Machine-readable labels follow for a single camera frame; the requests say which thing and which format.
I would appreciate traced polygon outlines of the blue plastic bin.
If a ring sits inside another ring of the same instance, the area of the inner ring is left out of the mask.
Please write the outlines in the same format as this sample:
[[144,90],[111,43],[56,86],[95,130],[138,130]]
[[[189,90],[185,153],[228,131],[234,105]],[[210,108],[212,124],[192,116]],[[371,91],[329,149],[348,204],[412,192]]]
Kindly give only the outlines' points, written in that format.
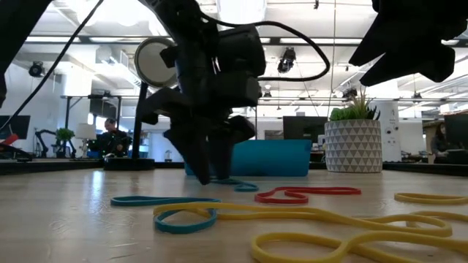
[[233,148],[231,177],[305,177],[310,140],[247,140]]

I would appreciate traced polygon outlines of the red rubber band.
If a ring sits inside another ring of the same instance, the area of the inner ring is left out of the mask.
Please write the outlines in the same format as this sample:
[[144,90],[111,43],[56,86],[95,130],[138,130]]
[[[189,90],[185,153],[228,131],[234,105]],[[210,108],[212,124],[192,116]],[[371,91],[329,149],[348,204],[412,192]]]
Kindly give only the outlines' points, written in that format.
[[361,190],[351,187],[282,186],[256,194],[254,200],[255,202],[268,204],[302,205],[309,202],[309,197],[306,194],[361,195]]

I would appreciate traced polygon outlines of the person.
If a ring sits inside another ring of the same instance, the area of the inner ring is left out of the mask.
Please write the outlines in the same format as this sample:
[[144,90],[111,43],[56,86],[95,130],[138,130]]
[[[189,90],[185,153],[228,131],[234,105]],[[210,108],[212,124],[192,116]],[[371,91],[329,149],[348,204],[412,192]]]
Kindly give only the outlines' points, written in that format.
[[132,138],[125,132],[116,127],[116,120],[107,118],[104,122],[105,132],[98,134],[95,140],[88,142],[90,152],[98,153],[100,157],[128,156],[129,146],[132,144]]
[[437,126],[436,133],[431,139],[431,152],[435,156],[435,164],[448,164],[448,150],[453,150],[454,145],[450,144],[446,137],[445,124]]

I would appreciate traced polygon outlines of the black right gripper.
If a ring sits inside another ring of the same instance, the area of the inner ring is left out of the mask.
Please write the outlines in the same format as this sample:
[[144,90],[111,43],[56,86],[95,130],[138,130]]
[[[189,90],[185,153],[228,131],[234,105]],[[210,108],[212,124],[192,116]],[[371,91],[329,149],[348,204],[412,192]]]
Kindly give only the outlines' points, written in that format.
[[373,26],[361,40],[349,59],[352,65],[362,66],[384,54],[362,76],[362,85],[373,86],[416,73],[441,83],[453,74],[456,52],[440,44],[439,39],[454,39],[467,29],[468,0],[371,2],[376,19],[402,24]]

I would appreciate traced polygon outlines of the green background plant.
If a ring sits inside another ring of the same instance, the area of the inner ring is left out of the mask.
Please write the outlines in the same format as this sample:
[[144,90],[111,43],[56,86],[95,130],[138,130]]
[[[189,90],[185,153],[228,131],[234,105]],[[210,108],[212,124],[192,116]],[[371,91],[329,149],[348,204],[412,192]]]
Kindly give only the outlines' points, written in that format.
[[70,141],[75,136],[73,130],[67,128],[60,128],[56,130],[56,139],[59,142]]

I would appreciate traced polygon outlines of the black aluminium table frame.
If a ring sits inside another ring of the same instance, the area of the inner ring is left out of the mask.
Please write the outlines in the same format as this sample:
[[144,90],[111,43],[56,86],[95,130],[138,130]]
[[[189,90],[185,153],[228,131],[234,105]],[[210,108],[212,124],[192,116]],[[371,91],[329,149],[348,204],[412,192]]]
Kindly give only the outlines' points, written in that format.
[[[34,172],[58,172],[76,169],[103,168],[104,162],[99,160],[73,161],[59,159],[52,161],[36,160],[30,162],[16,162],[0,160],[0,175],[14,175]],[[468,178],[468,164],[425,164],[425,163],[398,163],[385,162],[384,170],[399,172],[416,172],[434,175],[451,175]]]

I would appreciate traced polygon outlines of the red object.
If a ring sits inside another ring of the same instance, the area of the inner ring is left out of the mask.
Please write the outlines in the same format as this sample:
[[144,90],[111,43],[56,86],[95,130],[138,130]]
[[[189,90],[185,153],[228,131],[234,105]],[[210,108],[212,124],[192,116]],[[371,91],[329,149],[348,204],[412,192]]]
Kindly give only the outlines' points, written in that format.
[[11,144],[13,144],[16,140],[18,140],[18,135],[11,134],[5,140],[0,142],[0,150],[3,150],[4,146],[11,146]]

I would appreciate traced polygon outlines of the black gantry frame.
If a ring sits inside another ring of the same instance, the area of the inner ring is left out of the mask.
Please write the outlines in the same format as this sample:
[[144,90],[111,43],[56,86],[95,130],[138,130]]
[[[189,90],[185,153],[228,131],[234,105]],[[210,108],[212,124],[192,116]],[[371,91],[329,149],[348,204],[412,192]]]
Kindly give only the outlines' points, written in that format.
[[96,125],[96,119],[112,118],[119,126],[123,96],[110,94],[63,95],[65,101],[64,127],[76,129],[79,123]]

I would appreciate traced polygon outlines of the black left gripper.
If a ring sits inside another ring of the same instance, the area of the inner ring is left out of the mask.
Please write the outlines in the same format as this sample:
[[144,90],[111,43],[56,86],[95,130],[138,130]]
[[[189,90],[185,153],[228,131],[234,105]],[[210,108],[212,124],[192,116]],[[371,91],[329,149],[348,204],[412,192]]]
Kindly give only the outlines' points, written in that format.
[[218,179],[228,179],[234,145],[256,135],[254,125],[245,117],[229,118],[229,107],[218,107],[214,89],[219,32],[205,28],[188,30],[178,35],[174,47],[161,52],[166,65],[175,69],[177,83],[169,88],[158,88],[152,99],[152,110],[173,122],[164,132],[184,162],[202,185],[211,182],[206,145],[207,129],[203,121],[212,125],[211,164]]

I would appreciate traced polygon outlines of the black monitor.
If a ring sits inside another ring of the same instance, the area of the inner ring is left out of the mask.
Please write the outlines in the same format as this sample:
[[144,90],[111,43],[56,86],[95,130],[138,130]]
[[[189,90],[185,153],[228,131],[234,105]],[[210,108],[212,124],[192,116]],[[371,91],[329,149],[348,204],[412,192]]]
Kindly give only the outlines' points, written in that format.
[[311,140],[317,142],[319,135],[325,134],[327,117],[284,116],[283,136],[285,140]]
[[31,116],[19,115],[9,122],[7,127],[0,131],[0,140],[5,140],[12,134],[16,134],[20,140],[26,140],[29,132]]
[[468,165],[468,114],[446,115],[445,130],[449,162]]

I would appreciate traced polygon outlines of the round black speaker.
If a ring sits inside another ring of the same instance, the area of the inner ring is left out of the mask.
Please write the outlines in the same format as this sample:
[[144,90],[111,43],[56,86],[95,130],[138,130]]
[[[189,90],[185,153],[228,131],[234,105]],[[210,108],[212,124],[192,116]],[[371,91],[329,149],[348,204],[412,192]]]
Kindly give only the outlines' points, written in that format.
[[42,61],[34,61],[29,68],[29,75],[31,77],[42,77],[44,75],[45,68]]

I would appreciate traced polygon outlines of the succulent in white patterned pot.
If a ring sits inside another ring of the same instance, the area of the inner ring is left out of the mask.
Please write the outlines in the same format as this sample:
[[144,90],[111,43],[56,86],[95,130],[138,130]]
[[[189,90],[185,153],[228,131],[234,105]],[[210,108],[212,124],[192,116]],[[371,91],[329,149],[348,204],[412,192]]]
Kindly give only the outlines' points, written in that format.
[[350,103],[332,110],[325,123],[325,164],[330,172],[380,173],[382,135],[380,110],[361,89]]

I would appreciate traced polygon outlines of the white lampshade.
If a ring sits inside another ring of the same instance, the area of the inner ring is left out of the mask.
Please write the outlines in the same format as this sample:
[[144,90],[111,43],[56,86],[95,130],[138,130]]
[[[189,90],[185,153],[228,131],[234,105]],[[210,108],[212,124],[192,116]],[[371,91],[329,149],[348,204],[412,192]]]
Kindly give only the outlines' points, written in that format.
[[75,137],[79,140],[95,140],[97,138],[96,128],[88,123],[79,123],[75,130]]

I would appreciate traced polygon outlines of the blue rubber band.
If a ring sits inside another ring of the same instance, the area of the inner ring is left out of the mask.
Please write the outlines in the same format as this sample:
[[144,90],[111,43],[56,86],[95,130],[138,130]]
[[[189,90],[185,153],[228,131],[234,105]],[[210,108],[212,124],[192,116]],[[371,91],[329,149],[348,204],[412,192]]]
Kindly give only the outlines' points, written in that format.
[[125,196],[114,197],[110,200],[112,206],[119,207],[140,207],[169,205],[186,202],[221,202],[220,199],[199,198],[199,197],[148,197],[148,196]]
[[216,209],[207,209],[208,212],[208,219],[196,224],[187,224],[187,225],[172,225],[169,223],[165,223],[164,220],[181,210],[170,210],[161,213],[158,216],[154,216],[154,226],[161,232],[177,234],[177,235],[185,235],[191,234],[195,232],[202,231],[213,226],[217,220],[217,210]]
[[259,191],[259,187],[256,184],[249,183],[242,180],[236,180],[232,178],[222,180],[211,180],[212,183],[220,185],[232,186],[234,191],[237,192],[256,192]]

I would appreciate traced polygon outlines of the yellow rubber band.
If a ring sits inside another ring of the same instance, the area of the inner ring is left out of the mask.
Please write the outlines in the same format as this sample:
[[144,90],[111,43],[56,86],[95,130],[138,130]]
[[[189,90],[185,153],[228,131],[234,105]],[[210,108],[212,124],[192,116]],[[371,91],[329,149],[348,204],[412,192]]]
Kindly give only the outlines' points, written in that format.
[[[310,243],[332,248],[333,251],[322,258],[299,259],[292,257],[281,257],[264,251],[260,246],[273,241],[294,241],[299,243]],[[260,263],[341,263],[348,254],[357,254],[379,263],[421,263],[412,259],[388,254],[366,246],[367,243],[377,241],[391,241],[398,243],[414,243],[438,248],[444,248],[468,255],[468,240],[451,240],[443,237],[430,235],[419,235],[396,231],[368,231],[356,235],[348,240],[340,241],[316,235],[305,235],[299,233],[277,232],[260,235],[251,243],[252,257]]]
[[466,215],[437,211],[418,211],[383,217],[357,218],[312,207],[260,207],[223,202],[186,202],[158,205],[154,208],[153,214],[154,216],[158,216],[170,210],[190,210],[208,218],[207,209],[217,210],[217,220],[306,219],[345,224],[376,231],[408,232],[436,237],[449,237],[452,235],[451,225],[444,221],[446,218],[468,222],[468,216]]
[[465,205],[468,197],[445,196],[433,194],[396,193],[394,199],[399,202],[410,202],[427,205]]

